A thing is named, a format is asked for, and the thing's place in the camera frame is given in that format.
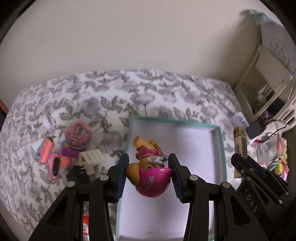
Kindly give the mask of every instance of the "round container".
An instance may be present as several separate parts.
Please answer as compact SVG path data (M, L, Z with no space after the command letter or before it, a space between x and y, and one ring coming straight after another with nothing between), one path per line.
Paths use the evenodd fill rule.
M77 121L66 128L65 136L70 147L82 149L90 144L91 129L87 123Z

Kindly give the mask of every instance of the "white wall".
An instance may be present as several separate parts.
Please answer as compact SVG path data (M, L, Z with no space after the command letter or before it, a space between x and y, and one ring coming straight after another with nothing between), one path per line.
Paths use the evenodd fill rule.
M0 45L0 98L91 70L148 68L234 84L255 54L259 0L37 0Z

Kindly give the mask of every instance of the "toy dog eye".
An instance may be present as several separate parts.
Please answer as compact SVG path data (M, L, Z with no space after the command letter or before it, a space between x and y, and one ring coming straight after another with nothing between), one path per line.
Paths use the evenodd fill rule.
M153 166L147 165L145 169L146 169L146 171L148 171L148 170L151 170L152 168L153 168Z

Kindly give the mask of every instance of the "silver screw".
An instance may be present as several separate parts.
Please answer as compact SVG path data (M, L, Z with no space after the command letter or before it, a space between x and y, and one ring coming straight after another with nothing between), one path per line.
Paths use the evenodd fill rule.
M222 186L225 188L230 188L231 185L228 182L224 182L224 183L222 183Z
M67 187L69 187L69 188L72 188L72 187L74 187L75 186L75 182L74 181L69 181L68 183L67 183Z
M109 179L109 177L107 175L100 176L101 181L107 181L108 179Z
M198 176L197 175L190 175L189 179L192 180L192 181L197 181Z

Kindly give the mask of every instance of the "floral tablecloth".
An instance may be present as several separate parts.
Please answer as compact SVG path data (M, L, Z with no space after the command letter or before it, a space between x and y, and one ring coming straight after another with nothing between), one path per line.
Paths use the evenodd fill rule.
M0 198L28 233L63 190L67 170L59 178L37 162L36 151L44 137L54 140L59 153L65 127L75 120L89 123L92 142L109 155L93 178L106 174L119 160L132 115L207 122L220 126L227 159L234 153L230 117L241 107L230 85L213 79L155 70L94 71L65 76L26 88L17 96L0 133ZM49 113L57 123L47 132L41 117ZM111 223L116 205L110 206Z

